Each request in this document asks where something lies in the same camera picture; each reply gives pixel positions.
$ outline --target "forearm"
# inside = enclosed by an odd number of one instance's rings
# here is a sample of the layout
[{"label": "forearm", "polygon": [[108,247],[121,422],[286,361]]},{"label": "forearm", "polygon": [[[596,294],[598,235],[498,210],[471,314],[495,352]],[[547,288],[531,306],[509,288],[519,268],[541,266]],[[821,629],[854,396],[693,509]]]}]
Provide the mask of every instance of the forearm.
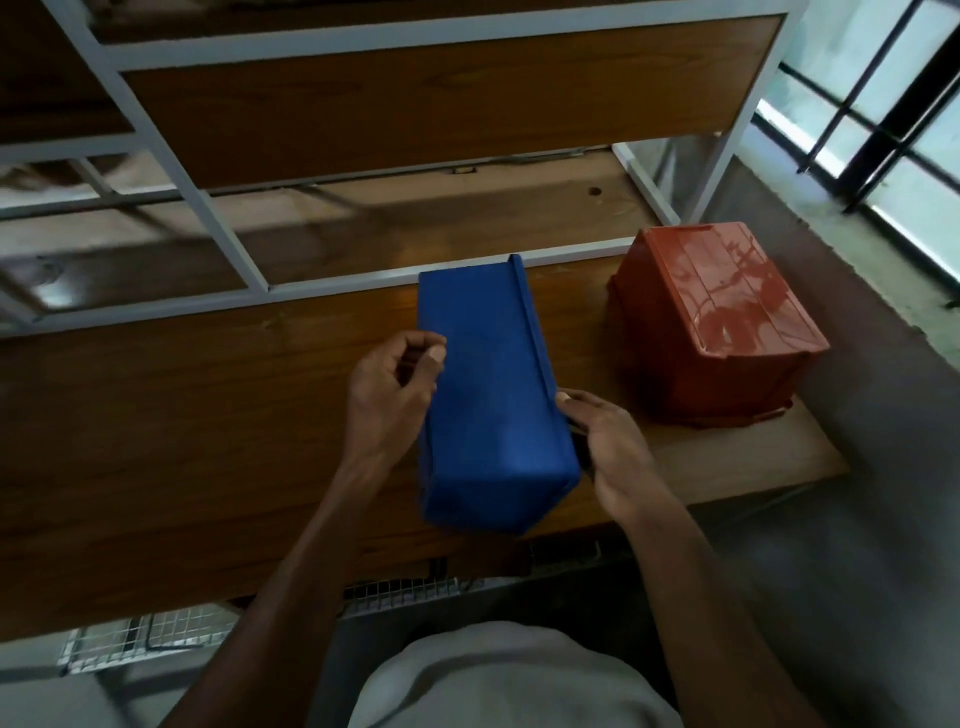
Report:
[{"label": "forearm", "polygon": [[337,473],[290,554],[164,725],[304,723],[373,490],[366,481],[378,477],[370,467]]},{"label": "forearm", "polygon": [[665,488],[625,530],[687,728],[823,726],[725,584],[700,528]]}]

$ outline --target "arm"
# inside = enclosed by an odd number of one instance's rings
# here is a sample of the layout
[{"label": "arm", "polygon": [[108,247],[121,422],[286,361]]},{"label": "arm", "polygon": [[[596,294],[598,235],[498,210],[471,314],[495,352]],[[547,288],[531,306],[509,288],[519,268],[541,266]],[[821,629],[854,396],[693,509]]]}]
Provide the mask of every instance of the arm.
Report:
[{"label": "arm", "polygon": [[660,479],[630,414],[574,390],[557,405],[588,431],[596,495],[633,547],[684,726],[823,728]]},{"label": "arm", "polygon": [[[445,354],[442,336],[405,331],[357,364],[343,459],[320,507],[163,725],[304,723],[356,555],[360,521],[416,440]],[[410,381],[401,386],[409,368]]]}]

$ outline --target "window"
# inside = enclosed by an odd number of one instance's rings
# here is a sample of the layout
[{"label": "window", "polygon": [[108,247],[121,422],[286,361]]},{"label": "window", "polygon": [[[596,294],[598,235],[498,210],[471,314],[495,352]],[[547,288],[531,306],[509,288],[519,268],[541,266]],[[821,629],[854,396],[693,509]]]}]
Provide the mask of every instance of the window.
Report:
[{"label": "window", "polygon": [[756,123],[960,285],[960,0],[811,0]]}]

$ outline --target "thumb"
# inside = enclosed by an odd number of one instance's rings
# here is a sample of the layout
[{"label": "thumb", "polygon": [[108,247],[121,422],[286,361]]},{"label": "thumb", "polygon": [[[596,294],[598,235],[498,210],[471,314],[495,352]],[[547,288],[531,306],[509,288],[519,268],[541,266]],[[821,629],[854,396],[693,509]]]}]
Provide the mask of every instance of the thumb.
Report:
[{"label": "thumb", "polygon": [[595,407],[589,402],[575,400],[566,392],[558,392],[554,401],[561,412],[586,430],[590,429],[597,416],[602,412],[599,407]]},{"label": "thumb", "polygon": [[434,344],[430,347],[414,369],[413,376],[410,377],[410,383],[406,389],[412,392],[425,394],[429,400],[433,395],[433,386],[437,383],[437,377],[444,370],[444,360],[446,359],[446,347],[443,344]]}]

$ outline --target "white shirt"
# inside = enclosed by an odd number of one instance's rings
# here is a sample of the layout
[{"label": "white shirt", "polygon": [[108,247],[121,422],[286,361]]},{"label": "white shirt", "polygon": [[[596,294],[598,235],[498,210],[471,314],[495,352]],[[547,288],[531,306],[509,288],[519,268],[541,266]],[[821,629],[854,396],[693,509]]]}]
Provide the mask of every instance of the white shirt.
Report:
[{"label": "white shirt", "polygon": [[367,680],[348,728],[415,725],[683,728],[626,663],[507,621],[408,645]]}]

